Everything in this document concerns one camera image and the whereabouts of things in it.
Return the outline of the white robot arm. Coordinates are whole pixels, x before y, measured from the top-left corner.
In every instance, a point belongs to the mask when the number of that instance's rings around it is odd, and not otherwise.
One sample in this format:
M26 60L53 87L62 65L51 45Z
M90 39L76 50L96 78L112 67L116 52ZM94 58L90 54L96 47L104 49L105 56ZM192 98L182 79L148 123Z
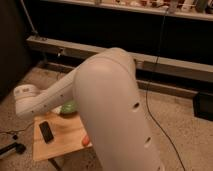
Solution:
M121 48L89 57L45 90L18 86L14 98L21 118L74 101L104 171L165 171L141 104L134 59Z

